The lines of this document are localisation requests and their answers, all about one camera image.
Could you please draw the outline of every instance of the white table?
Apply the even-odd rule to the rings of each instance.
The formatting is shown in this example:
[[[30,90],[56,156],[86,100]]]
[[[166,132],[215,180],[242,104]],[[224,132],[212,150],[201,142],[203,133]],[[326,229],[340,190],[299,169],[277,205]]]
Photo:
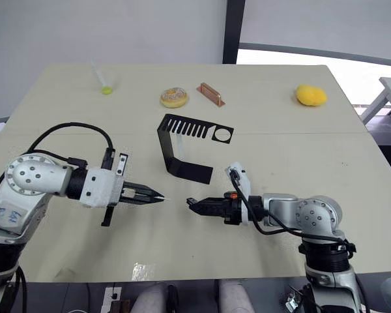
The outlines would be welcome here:
[[[105,210],[54,197],[22,254],[30,281],[127,281],[139,265],[151,280],[303,275],[298,238],[226,226],[185,204],[188,197],[231,190],[223,169],[235,160],[245,166],[253,194],[334,198],[343,208],[341,229],[358,249],[351,260],[356,271],[391,271],[391,169],[326,67],[110,65],[103,71],[114,82],[110,96],[100,94],[87,65],[48,67],[0,133],[0,172],[47,128],[82,121],[104,128],[117,152],[130,155],[128,180],[172,200],[120,204],[111,227],[101,228]],[[226,105],[218,108],[198,93],[201,82],[217,89]],[[299,104],[294,90],[301,83],[322,87],[328,102]],[[185,88],[190,101],[169,110],[158,99],[174,86]],[[156,135],[165,113],[235,127],[229,145],[183,139],[188,161],[214,167],[210,185],[167,173]],[[98,166],[105,142],[72,128],[41,147]]]
[[[377,115],[380,109],[382,109],[387,102],[391,103],[391,78],[381,77],[379,81],[384,85],[384,90],[379,94],[377,98],[371,103],[368,108],[362,112],[360,118],[364,124]]]

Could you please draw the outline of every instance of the white wall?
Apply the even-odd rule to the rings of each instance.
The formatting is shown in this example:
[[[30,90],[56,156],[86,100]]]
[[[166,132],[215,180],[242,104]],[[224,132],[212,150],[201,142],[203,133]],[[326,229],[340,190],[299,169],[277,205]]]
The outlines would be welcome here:
[[[0,117],[48,63],[221,63],[226,0],[0,0]]]
[[[240,41],[391,60],[391,0],[246,0]]]

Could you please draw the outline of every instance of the yellow sponge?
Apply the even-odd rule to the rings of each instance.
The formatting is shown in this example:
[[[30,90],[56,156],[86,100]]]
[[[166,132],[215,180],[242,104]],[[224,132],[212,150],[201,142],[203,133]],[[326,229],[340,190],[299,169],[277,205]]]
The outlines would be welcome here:
[[[305,106],[320,106],[327,101],[327,95],[323,89],[310,85],[299,85],[295,95],[298,101]]]

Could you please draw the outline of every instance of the black metal bracket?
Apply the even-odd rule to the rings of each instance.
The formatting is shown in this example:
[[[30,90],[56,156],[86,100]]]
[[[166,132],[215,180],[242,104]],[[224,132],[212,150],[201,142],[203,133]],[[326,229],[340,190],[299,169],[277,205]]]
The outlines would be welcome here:
[[[212,140],[222,143],[230,143],[233,135],[233,128],[216,123],[201,121],[173,114],[165,114],[158,127],[158,137],[164,156],[165,166],[168,173],[179,178],[197,181],[198,183],[209,184],[213,168],[189,162],[181,161],[174,157],[171,135],[169,132],[205,139],[211,127],[215,127]],[[216,132],[226,129],[230,136],[227,140],[220,140],[216,137]]]

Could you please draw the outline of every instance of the circular hole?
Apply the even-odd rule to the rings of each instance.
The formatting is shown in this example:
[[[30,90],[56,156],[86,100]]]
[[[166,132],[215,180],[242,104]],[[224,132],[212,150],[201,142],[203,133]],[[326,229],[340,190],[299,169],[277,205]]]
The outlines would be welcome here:
[[[224,128],[219,128],[216,130],[214,135],[216,136],[217,140],[220,140],[221,142],[225,142],[230,139],[230,131]]]

